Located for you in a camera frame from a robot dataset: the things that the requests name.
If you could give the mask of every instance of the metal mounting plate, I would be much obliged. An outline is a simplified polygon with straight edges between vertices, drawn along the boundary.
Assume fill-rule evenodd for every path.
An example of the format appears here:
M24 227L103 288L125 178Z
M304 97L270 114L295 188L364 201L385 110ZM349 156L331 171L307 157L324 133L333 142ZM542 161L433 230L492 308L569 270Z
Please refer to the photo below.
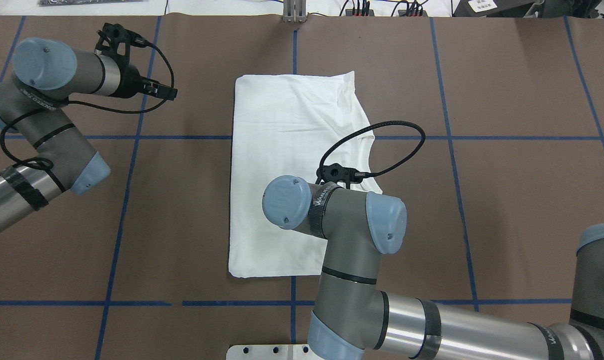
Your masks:
M322 360L307 344L234 345L226 360Z

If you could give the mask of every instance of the black tape band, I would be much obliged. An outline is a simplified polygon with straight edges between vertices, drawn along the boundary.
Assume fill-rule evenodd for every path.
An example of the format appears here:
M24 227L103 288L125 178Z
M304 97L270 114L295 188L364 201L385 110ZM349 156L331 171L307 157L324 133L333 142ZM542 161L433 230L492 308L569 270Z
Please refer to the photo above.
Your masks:
M388 331L388 295L386 294L386 292L380 292L382 293L382 302L384 303L384 317L382 318L382 331L380 332L380 338L377 340L377 344L373 348L373 350L377 350L382 347L382 344L384 344L384 339L386 339L386 332Z
M546 340L546 348L548 349L548 359L564 360L564 350L562 349L560 338L557 337L556 333L546 326L537 325L536 323L532 322L529 324L538 328L540 332L542 332L542 335L544 335L544 340Z
M50 98L44 95L43 93L39 92L37 89L32 88L27 84L24 84L15 74L13 74L12 80L23 96L26 96L27 98L38 104L40 107L43 107L48 111L52 112L55 110L59 110L68 105L65 102L54 100L53 98Z
M311 207L308 210L308 221L311 225L311 235L321 239L326 239L322 228L322 219L326 212L326 204L336 189L341 186L335 182L327 182L313 195L311 199Z
M604 330L604 317L598 317L576 309L571 309L571 320Z
M28 182L28 180L12 166L2 170L0 175L36 212L48 205L48 200L46 200L43 194L38 189L34 188L30 182Z
M89 92L89 94L95 94L96 92L100 91L102 85L106 81L106 67L104 66L104 62L102 61L102 59L99 55L97 55L97 54L93 54L93 55L95 55L95 57L98 60L100 60L100 65L102 66L102 81L100 82L100 85L98 86L98 88L95 89L95 91Z
M424 328L424 340L420 351L414 357L409 359L433 360L439 351L439 345L442 343L442 319L439 316L439 309L433 301L418 299L424 309L424 319L426 324Z
M370 278L370 277L363 278L361 276L351 275L349 273L345 273L342 271L337 271L335 269L327 268L326 266L322 266L322 272L329 274L330 276L335 276L336 278L340 278L340 279L344 279L344 280L348 280L348 281L354 281L355 283L362 283L362 284L368 284L368 285L377 284L376 278Z
M39 148L39 146L41 146L43 143L49 141L52 137L54 137L55 135L58 135L59 133L63 132L64 130L68 130L68 129L72 129L75 127L74 123L67 123L64 126L60 126L57 129L49 132L48 134L42 136L41 139L39 139L38 141L35 141L35 143L33 144L33 148Z
M602 355L602 349L599 348L599 345L597 344L597 341L595 341L595 339L593 338L593 335L591 335L582 326L577 326L577 325L572 325L572 326L577 331L579 331L581 333L581 335L584 337L584 340L586 340L586 344L588 344L588 347L590 348L590 353L593 355L593 360L604 360L604 355Z

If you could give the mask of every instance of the silver metal tube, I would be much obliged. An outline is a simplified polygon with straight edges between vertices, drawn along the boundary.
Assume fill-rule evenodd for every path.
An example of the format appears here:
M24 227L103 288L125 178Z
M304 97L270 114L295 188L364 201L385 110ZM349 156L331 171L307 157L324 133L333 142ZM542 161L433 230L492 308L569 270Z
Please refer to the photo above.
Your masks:
M424 340L426 319L416 298L388 295L388 328L380 350L414 357Z
M51 201L62 192L45 171L19 166L16 170L38 189L46 200ZM13 187L0 176L0 232L25 218L33 208Z
M95 95L109 96L119 87L121 74L115 60L110 57L98 55L98 58L104 66L104 81L100 89L94 92Z
M438 360L548 360L544 335L529 323L438 305Z

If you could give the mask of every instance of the black cable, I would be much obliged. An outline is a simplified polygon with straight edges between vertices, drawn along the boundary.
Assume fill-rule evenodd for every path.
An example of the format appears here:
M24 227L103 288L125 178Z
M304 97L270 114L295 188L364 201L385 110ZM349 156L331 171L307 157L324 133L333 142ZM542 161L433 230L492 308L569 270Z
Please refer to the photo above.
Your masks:
M383 128L384 126L407 126L409 128L416 129L420 133L420 143L418 143L418 145L414 148L413 151L411 151L411 153L409 153L407 155L407 157L396 162L393 166L390 166L389 168L379 171L379 172L370 172L370 173L367 172L367 173L365 173L364 178L375 178L377 176L384 175L384 174L388 173L389 171L395 169L396 167L400 166L401 164L404 164L405 162L407 162L408 159L410 159L410 158L414 157L414 155L416 155L416 153L420 150L420 148L424 145L424 142L426 141L426 133L424 132L424 130L416 123L412 123L409 121L397 121L397 120L383 121L380 123L375 123L374 125L371 125L371 126L367 126L363 129L353 132L352 134L350 134L350 135L344 137L343 139L341 139L340 141L336 142L335 145L331 146L331 148L327 152L324 153L322 159L320 160L320 167L318 168L319 177L318 177L318 180L316 181L316 184L319 184L320 180L322 180L324 178L324 162L326 161L327 157L329 157L329 155L331 155L331 153L336 150L336 148L338 148L339 146L341 146L341 144L349 141L350 139L352 139L358 135L361 135L366 132L370 132L371 130L375 130L378 128Z
M395 4L395 7L393 8L393 11L391 11L391 16L393 16L393 14L395 14L395 10L396 10L396 9L397 9L397 7L398 7L400 4L402 4L402 3L405 3L405 4L407 4L407 5L408 5L408 3L409 3L409 2L407 2L407 0L398 1L398 2Z
M346 8L346 4L348 4L348 0L344 1L344 5L342 5L342 9L340 10L340 14L338 16L341 16L341 14L344 13L344 9Z
M150 41L147 41L147 46L154 48L157 53L162 57L162 60L164 60L164 62L166 63L166 67L169 68L169 73L171 73L171 89L174 89L175 87L175 73L173 73L173 68L171 67L171 63L169 63L169 60L166 59L166 56L164 55L164 53L162 52L162 50L160 50L159 47L155 46L155 44L151 43ZM146 114L148 112L151 112L157 108L159 108L160 106L164 105L164 103L166 103L168 101L167 98L163 98L162 101L160 101L157 105L155 105L154 107L149 107L148 109L144 109L144 110L119 110L119 109L112 109L111 107L105 107L105 106L100 106L100 105L96 105L96 104L91 104L89 102L84 102L84 101L77 101L77 100L71 100L66 102L67 104L71 105L71 104L76 104L76 105L84 105L85 107L91 107L91 108L95 108L95 109L100 109L100 110L105 110L107 112L113 112L113 113L117 113L117 114Z
M411 6L406 4L406 12L404 13L403 16L410 16L411 14L413 14L414 7L415 7L415 1L411 3Z
M11 159L12 161L16 162L17 164L19 164L21 166L30 167L32 169L42 170L42 171L47 171L47 170L52 169L53 162L50 161L49 159L46 159L45 157L31 157L30 159L26 159L26 160L22 160L22 159L16 157L6 147L6 133L9 131L9 129L11 129L13 126L15 126L16 123L19 123L20 121L24 120L25 118L27 118L29 116L34 116L35 114L39 114L39 113L45 112L45 111L46 111L46 109L44 109L43 107L29 111L26 114L23 114L22 116L19 116L15 120L8 123L6 126L4 126L4 129L2 129L2 131L0 132L0 148L2 148L2 151L4 151L4 153L6 154L7 157L9 157L9 159Z

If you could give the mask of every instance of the power strip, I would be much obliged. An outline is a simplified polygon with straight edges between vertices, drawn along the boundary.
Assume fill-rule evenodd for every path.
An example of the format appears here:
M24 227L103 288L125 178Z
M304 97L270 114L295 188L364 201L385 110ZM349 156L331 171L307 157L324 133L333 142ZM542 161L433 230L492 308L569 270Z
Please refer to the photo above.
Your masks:
M397 14L400 15L400 16L404 16L404 14L406 14L406 10L397 10ZM428 17L428 14L426 14L426 10L423 10L421 17L422 18L427 18Z
M353 16L353 9L346 9L346 16ZM368 10L368 16L375 16L375 12L373 12L373 9Z

